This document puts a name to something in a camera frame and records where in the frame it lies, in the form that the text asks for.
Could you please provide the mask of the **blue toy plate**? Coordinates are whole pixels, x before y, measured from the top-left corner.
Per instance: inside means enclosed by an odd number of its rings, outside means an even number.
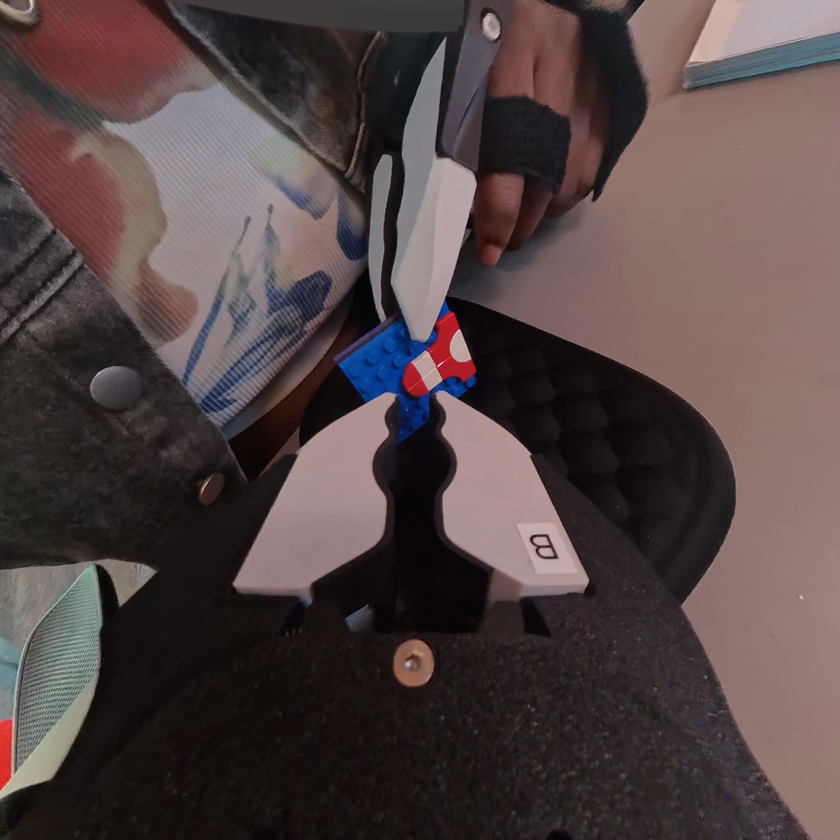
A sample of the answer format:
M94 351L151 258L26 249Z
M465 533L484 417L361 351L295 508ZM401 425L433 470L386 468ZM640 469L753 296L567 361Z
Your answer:
M446 304L441 308L437 320L450 311ZM419 355L436 339L435 325L428 340L416 341L412 338L405 319L381 333L358 351L339 363L339 368L368 403L377 397L391 393L400 400L400 422L397 443L400 444L415 434L429 420L431 395L446 392L454 397L461 397L476 384L476 376L469 387L459 388L439 386L429 395L411 397L403 389L403 373L407 364Z

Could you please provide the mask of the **instruction booklet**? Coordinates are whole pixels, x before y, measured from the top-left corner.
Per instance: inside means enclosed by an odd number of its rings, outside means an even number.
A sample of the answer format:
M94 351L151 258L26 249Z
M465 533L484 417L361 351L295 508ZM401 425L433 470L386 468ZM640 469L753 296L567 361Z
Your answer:
M838 1L716 1L686 63L683 88L838 60Z

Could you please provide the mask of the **person's left hand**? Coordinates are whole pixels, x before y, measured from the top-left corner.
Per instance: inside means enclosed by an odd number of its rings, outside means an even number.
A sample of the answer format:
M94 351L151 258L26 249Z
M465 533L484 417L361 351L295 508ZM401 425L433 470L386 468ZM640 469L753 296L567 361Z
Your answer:
M472 232L476 258L491 267L504 251L525 245L545 217L567 214L590 194L606 147L610 102L579 18L537 1L516 3L488 92L493 98L531 98L570 119L561 187L512 173L479 177Z

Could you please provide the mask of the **black foam-lined case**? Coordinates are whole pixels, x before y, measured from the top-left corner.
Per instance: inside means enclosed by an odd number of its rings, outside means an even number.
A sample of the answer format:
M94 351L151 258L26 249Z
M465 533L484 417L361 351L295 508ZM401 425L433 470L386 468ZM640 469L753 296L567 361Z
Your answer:
M477 368L464 404L536 460L591 575L586 596L613 592L684 606L717 557L736 509L719 435L694 407L623 364L478 304L452 300ZM395 539L386 579L394 614L477 624L490 574L446 548L434 501L454 458L427 421L395 449Z

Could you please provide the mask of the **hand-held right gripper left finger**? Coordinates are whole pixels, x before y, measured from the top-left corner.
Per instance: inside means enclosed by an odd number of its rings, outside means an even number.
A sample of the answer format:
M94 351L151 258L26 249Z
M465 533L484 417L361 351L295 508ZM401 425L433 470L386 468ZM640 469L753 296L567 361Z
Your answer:
M237 592L312 599L318 581L386 544L400 405L397 395L380 395L300 448Z

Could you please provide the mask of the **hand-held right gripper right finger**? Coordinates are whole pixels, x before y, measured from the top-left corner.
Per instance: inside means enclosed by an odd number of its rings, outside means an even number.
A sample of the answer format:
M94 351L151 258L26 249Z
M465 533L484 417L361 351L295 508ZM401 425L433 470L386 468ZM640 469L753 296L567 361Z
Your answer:
M451 469L437 496L438 530L489 573L487 599L582 594L589 576L529 450L488 416L434 394Z

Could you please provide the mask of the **red white toy tiles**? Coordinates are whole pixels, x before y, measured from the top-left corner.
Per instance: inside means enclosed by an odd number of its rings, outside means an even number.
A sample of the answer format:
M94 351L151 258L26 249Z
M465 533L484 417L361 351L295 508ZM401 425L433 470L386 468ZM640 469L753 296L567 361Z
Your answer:
M475 379L476 366L456 315L449 311L441 316L435 332L436 339L404 370L402 387L411 397L427 396L443 385L467 388Z

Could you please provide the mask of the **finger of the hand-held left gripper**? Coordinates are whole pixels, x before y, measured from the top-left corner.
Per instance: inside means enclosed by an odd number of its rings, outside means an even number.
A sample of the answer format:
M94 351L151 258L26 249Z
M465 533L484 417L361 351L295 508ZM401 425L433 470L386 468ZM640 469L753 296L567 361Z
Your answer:
M436 151L446 46L445 38L423 72L402 141L392 290L412 339L421 342L445 302L476 191L474 172Z
M376 313L381 322L389 317L382 287L385 263L385 219L391 191L393 161L390 154L382 154L374 168L370 186L368 237L368 270Z

